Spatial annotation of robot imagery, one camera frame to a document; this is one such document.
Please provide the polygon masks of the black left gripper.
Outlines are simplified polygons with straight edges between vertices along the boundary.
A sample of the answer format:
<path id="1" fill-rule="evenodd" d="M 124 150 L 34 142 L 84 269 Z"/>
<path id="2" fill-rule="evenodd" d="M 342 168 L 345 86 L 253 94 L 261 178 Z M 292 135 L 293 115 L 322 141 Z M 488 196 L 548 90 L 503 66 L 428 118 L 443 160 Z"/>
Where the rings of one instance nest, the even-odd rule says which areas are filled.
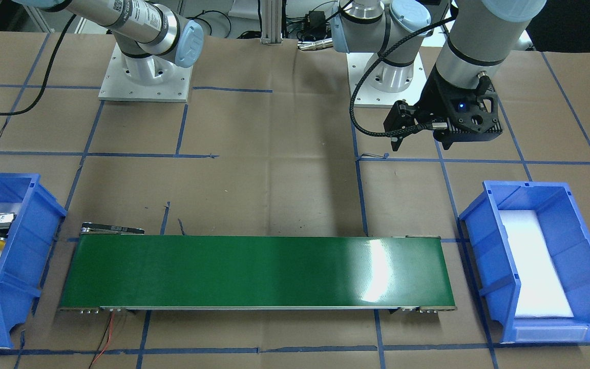
<path id="1" fill-rule="evenodd" d="M 502 133 L 498 116 L 498 94 L 484 72 L 477 74 L 477 86 L 463 89 L 445 81 L 433 68 L 419 101 L 409 105 L 397 100 L 383 127 L 397 152 L 409 135 L 424 129 L 449 150 L 455 142 L 490 141 Z"/>

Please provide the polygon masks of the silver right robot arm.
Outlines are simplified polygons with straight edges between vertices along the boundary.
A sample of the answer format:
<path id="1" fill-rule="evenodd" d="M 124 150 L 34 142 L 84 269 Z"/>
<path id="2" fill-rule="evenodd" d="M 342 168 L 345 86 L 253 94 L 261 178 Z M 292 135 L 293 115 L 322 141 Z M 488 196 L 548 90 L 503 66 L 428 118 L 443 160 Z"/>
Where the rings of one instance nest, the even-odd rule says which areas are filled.
<path id="1" fill-rule="evenodd" d="M 203 28 L 167 6 L 146 1 L 19 1 L 47 12 L 67 10 L 112 31 L 122 54 L 157 57 L 189 70 L 204 46 Z"/>

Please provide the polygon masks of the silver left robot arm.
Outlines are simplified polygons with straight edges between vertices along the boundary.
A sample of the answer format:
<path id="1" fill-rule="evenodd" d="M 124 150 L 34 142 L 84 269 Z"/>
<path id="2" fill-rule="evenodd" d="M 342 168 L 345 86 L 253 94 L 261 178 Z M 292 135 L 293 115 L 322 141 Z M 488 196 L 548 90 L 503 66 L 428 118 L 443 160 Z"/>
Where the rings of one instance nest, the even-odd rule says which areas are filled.
<path id="1" fill-rule="evenodd" d="M 349 117 L 363 135 L 386 137 L 393 150 L 423 130 L 443 149 L 455 142 L 490 141 L 502 133 L 492 77 L 513 51 L 544 1 L 339 1 L 329 19 L 337 52 L 369 52 L 352 88 Z M 415 103 L 396 100 L 381 131 L 363 128 L 354 103 L 364 85 L 384 93 L 407 88 L 423 39 L 452 23 Z"/>

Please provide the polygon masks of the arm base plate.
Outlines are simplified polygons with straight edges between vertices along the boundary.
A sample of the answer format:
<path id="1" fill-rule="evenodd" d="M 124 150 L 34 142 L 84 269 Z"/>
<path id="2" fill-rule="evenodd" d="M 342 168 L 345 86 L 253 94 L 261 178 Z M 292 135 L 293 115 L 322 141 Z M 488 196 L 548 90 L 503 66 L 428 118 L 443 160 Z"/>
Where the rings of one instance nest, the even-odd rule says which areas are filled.
<path id="1" fill-rule="evenodd" d="M 98 97 L 115 102 L 187 103 L 192 71 L 156 56 L 131 58 L 115 45 Z"/>
<path id="2" fill-rule="evenodd" d="M 347 54 L 350 94 L 375 59 L 376 55 L 370 52 Z M 362 84 L 354 105 L 363 108 L 389 108 L 397 100 L 404 100 L 412 105 L 419 100 L 426 80 L 420 54 L 417 54 L 411 65 L 405 67 L 380 63 Z"/>

